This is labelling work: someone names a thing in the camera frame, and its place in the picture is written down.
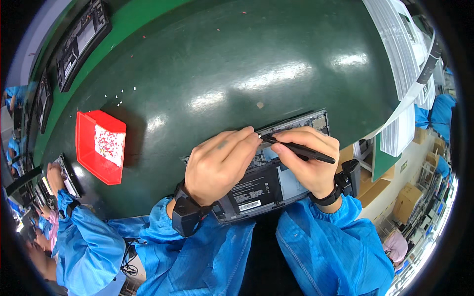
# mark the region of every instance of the green workbench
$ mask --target green workbench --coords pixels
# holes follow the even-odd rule
[[[60,93],[52,79],[54,106],[34,162],[46,165],[64,152],[82,202],[102,218],[149,214],[184,177],[180,157],[223,130],[325,108],[331,135],[345,147],[398,105],[362,1],[200,0],[174,8],[179,4],[123,5],[71,90]],[[76,112],[97,109],[127,124],[120,185],[105,185],[76,160]]]

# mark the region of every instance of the red plastic bin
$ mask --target red plastic bin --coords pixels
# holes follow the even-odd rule
[[[96,125],[110,133],[125,133],[127,129],[125,123],[103,111],[95,110],[87,113],[78,111],[76,118],[77,161],[105,184],[120,184],[122,183],[123,154],[122,164],[118,167],[95,151]]]

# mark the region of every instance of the pink shirt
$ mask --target pink shirt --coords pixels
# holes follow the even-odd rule
[[[51,210],[49,214],[48,221],[51,223],[52,227],[49,230],[49,239],[51,240],[51,251],[55,249],[56,241],[58,239],[58,229],[59,229],[59,213],[58,211]]]
[[[408,251],[407,241],[398,231],[390,235],[382,246],[384,251],[390,251],[388,257],[392,259],[394,263],[402,261]]]

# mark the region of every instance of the barcode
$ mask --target barcode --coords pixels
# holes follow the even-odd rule
[[[258,200],[258,201],[254,201],[254,202],[251,202],[251,203],[248,203],[248,204],[245,204],[245,205],[238,206],[238,208],[241,211],[245,211],[245,210],[249,210],[253,207],[261,206],[261,205],[262,205],[262,203],[260,203],[260,200]]]

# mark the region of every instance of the tweezers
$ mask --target tweezers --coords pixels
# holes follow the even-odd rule
[[[299,145],[295,143],[282,143],[282,142],[277,141],[275,138],[271,136],[267,136],[267,135],[260,135],[260,138],[267,143],[271,143],[271,144],[280,143],[282,145],[285,145],[291,151],[293,151],[299,158],[301,158],[304,161],[307,161],[309,159],[316,159],[316,160],[327,162],[327,163],[336,163],[336,160],[334,158],[303,145]]]

